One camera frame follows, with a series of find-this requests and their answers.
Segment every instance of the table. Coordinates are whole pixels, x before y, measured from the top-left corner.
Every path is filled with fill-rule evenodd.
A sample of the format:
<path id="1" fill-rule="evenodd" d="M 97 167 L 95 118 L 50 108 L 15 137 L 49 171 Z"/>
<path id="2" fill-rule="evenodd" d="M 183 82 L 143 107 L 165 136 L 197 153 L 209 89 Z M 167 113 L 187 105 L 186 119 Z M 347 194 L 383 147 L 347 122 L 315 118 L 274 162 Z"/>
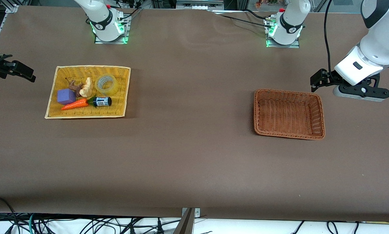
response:
<path id="1" fill-rule="evenodd" d="M 389 99 L 321 88 L 325 139 L 254 132 L 254 90 L 308 92 L 327 67 L 323 17 L 309 14 L 300 49 L 280 49 L 265 46 L 260 26 L 150 9 L 132 21 L 127 45 L 96 45 L 82 9 L 21 6 L 0 52 L 37 79 L 0 79 L 0 196 L 18 212 L 180 216 L 201 207 L 210 218 L 389 221 Z M 360 15 L 330 14 L 332 64 L 366 33 Z M 45 120 L 55 68 L 65 65 L 131 67 L 125 118 Z M 389 69 L 381 86 L 389 89 Z"/>

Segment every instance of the yellow wicker basket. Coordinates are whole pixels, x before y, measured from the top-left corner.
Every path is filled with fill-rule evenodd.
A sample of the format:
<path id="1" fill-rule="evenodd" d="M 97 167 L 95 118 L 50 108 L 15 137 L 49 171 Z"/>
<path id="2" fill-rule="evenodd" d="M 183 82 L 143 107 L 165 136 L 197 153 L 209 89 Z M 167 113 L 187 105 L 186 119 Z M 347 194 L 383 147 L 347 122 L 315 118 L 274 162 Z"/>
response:
<path id="1" fill-rule="evenodd" d="M 65 66 L 57 67 L 55 79 L 53 81 L 52 92 L 50 93 L 49 104 L 47 106 L 46 119 L 75 119 L 75 118 L 118 118 L 125 116 L 127 106 L 128 86 L 130 84 L 131 68 L 118 66 Z M 111 96 L 112 105 L 110 107 L 94 107 L 89 105 L 84 108 L 74 108 L 70 110 L 61 110 L 62 104 L 57 102 L 57 91 L 67 89 L 70 80 L 76 80 L 76 84 L 85 83 L 86 78 L 90 77 L 92 84 L 95 80 L 104 74 L 111 74 L 116 78 L 120 86 L 118 92 Z M 95 87 L 92 95 L 103 97 Z"/>

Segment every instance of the orange carrot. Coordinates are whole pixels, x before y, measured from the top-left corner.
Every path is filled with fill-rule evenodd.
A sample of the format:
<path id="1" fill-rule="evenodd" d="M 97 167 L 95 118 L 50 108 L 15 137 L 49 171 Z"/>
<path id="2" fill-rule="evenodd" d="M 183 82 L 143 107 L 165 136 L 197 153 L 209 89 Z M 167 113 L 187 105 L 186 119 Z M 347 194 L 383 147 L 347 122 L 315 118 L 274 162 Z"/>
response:
<path id="1" fill-rule="evenodd" d="M 73 108 L 83 108 L 89 106 L 88 100 L 86 98 L 79 99 L 76 102 L 72 102 L 71 104 L 65 105 L 61 110 L 68 110 Z"/>

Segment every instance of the clear tape roll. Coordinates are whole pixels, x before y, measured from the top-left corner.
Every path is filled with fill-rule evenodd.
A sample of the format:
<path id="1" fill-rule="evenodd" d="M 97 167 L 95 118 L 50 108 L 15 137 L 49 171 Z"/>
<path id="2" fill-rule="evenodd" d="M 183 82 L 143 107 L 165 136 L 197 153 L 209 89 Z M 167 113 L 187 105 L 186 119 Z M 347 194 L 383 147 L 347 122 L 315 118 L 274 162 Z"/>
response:
<path id="1" fill-rule="evenodd" d="M 104 84 L 107 82 L 110 82 L 110 81 L 112 82 L 112 85 L 107 89 L 103 89 Z M 110 74 L 105 74 L 105 75 L 98 77 L 98 79 L 96 79 L 95 88 L 96 88 L 96 90 L 98 90 L 98 92 L 109 97 L 109 96 L 112 96 L 118 92 L 119 84 L 114 76 L 112 76 Z"/>

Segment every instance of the purple foam block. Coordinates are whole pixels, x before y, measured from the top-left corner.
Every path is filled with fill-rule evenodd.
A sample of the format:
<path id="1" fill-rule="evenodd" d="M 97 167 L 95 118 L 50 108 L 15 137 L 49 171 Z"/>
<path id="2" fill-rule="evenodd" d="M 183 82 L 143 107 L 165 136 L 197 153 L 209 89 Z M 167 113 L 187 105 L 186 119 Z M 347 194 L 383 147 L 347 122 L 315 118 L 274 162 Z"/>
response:
<path id="1" fill-rule="evenodd" d="M 76 102 L 75 92 L 70 89 L 61 89 L 57 91 L 57 102 L 62 105 L 68 105 Z"/>

